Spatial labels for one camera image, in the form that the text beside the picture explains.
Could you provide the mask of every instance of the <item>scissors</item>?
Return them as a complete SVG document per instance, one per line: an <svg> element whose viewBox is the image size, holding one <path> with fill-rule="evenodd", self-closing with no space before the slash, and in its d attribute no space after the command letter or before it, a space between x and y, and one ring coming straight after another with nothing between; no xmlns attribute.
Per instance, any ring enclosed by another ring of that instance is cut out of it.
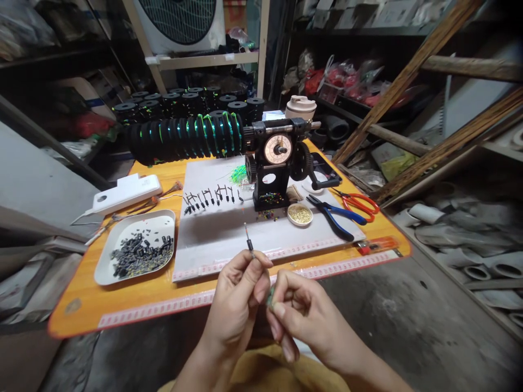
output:
<svg viewBox="0 0 523 392"><path fill-rule="evenodd" d="M323 215L325 215L325 218L327 218L327 221L334 233L336 233L336 235L343 240L352 242L354 241L354 236L348 231L346 231L344 228L342 228L338 222L336 222L331 212L335 212L337 214L340 214L341 216L344 216L345 218L349 218L359 225L364 226L367 224L367 220L363 218L361 215L358 215L356 212L331 206L329 203L321 201L312 195L307 196L307 201L314 205L318 210L320 210Z"/></svg>
<svg viewBox="0 0 523 392"><path fill-rule="evenodd" d="M343 205L345 208L349 211L352 211L352 209L349 207L351 205L352 207L356 207L359 210L362 210L364 213L366 213L369 217L366 218L367 223L374 222L374 216L380 212L380 208L378 205L371 199L369 199L367 196L363 196L359 193L343 193L340 192L337 189L332 189L335 191L343 200ZM361 203L357 199L361 199L369 203L374 209L371 207L366 206L365 204Z"/></svg>

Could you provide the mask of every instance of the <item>fan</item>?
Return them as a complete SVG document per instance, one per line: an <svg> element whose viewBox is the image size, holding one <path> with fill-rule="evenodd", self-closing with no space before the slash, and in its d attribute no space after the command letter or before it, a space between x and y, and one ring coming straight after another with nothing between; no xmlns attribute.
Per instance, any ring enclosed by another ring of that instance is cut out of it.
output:
<svg viewBox="0 0 523 392"><path fill-rule="evenodd" d="M133 0L153 54L225 44L223 0Z"/></svg>

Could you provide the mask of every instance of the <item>yellow clothing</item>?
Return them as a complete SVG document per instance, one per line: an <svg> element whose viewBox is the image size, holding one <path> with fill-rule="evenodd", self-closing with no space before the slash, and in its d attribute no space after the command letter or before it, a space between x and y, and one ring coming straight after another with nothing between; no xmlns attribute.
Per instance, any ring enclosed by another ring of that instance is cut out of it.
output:
<svg viewBox="0 0 523 392"><path fill-rule="evenodd" d="M158 392L170 392L174 382L164 385ZM288 364L278 345L246 351L234 368L227 390L350 392L338 374L311 358L300 356L296 363Z"/></svg>

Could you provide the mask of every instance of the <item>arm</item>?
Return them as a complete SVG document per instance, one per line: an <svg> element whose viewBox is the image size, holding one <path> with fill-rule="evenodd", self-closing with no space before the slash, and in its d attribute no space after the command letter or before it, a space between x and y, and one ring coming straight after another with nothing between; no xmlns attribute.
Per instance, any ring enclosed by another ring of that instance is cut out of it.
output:
<svg viewBox="0 0 523 392"><path fill-rule="evenodd" d="M172 392L223 391L251 338L258 306L267 297L272 262L244 250L218 276L202 337L181 370Z"/></svg>
<svg viewBox="0 0 523 392"><path fill-rule="evenodd" d="M329 369L354 391L412 392L383 360L374 354L314 280L280 270L267 319L288 362L300 353L291 337L309 345Z"/></svg>

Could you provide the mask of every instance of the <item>concrete floor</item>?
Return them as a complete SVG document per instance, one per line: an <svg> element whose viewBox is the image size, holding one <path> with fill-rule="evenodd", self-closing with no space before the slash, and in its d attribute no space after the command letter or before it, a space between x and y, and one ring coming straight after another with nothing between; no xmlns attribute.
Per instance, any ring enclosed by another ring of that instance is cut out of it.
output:
<svg viewBox="0 0 523 392"><path fill-rule="evenodd" d="M431 264L413 246L410 258L320 283L363 341L415 390L515 389L520 346ZM180 371L207 312L70 339L40 390L154 392Z"/></svg>

